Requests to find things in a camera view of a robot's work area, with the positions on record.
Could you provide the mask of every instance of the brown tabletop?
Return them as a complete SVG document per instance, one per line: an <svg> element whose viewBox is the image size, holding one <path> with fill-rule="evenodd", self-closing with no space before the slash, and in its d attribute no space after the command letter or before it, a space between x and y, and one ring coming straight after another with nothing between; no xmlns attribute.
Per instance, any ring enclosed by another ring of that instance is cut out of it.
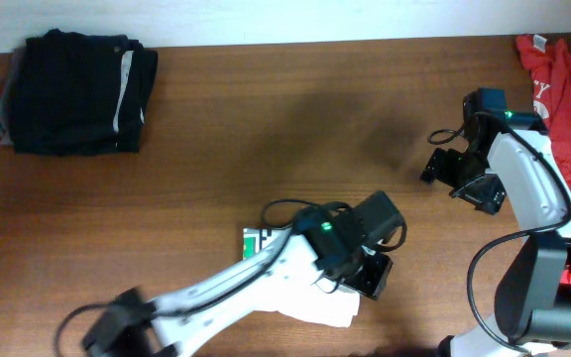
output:
<svg viewBox="0 0 571 357"><path fill-rule="evenodd" d="M0 55L0 91L9 60ZM479 213L418 177L434 149L427 134L457 128L462 98L478 86L531 109L513 37L160 49L140 154L53 158L0 146L0 357L51 356L57 324L81 304L135 286L151 298L235 264L242 228L271 199L356 204L379 188L408 238L382 298L362 298L350 328L255 312L198 355L392 356L474 327L468 264L517 229L513 212ZM519 248L480 264L485 315ZM66 356L82 355L95 316L71 324Z"/></svg>

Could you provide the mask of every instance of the red fabric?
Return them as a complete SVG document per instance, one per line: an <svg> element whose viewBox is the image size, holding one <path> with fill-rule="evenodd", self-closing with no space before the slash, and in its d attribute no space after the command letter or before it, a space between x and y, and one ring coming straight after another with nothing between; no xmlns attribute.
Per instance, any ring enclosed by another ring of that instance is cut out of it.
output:
<svg viewBox="0 0 571 357"><path fill-rule="evenodd" d="M571 190L571 55L567 44L563 40L555 46L546 44L544 53L534 47L532 36L518 36L516 47L534 82L534 109L550 130L554 160Z"/></svg>

